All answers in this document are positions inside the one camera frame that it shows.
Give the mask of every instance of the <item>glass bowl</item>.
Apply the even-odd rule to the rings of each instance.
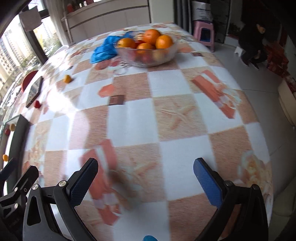
[[[172,60],[177,53],[177,40],[171,36],[174,44],[167,49],[133,49],[133,48],[118,48],[115,43],[117,54],[123,61],[131,66],[136,67],[151,67],[164,64]]]

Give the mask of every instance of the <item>checkered tablecloth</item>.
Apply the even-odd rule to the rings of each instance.
[[[109,34],[150,28],[179,39],[169,63],[89,63]],[[42,107],[27,109],[39,76]],[[270,220],[271,163],[257,116],[219,60],[178,26],[135,26],[85,40],[51,57],[31,84],[14,113],[32,123],[23,170],[35,165],[41,186],[56,185],[97,159],[98,174],[76,210],[98,240],[194,240],[215,212],[193,173],[198,157],[224,180],[258,184]],[[109,106],[119,94],[124,105]]]

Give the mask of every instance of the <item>bolt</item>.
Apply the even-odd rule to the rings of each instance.
[[[253,184],[253,189],[255,189],[255,190],[259,190],[260,188],[259,188],[259,186],[258,186],[258,185],[256,185],[256,184]]]
[[[36,190],[38,188],[38,184],[33,185],[32,189]]]
[[[59,182],[59,186],[60,186],[60,187],[63,187],[63,186],[66,185],[66,183],[67,183],[66,181],[60,181],[60,182]]]
[[[232,181],[225,181],[226,186],[231,187],[233,185]]]

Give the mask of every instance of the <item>gray floor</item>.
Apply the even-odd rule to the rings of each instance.
[[[258,65],[259,71],[244,66],[230,46],[216,45],[214,54],[244,90],[258,116],[270,154],[276,196],[296,175],[296,130],[279,104],[281,77],[263,64]]]

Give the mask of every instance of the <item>man in black clothes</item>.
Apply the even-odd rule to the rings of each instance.
[[[267,59],[267,54],[263,49],[262,39],[265,28],[261,23],[246,25],[239,33],[239,45],[246,52],[241,56],[243,63],[249,66],[249,61],[256,69],[258,63]]]

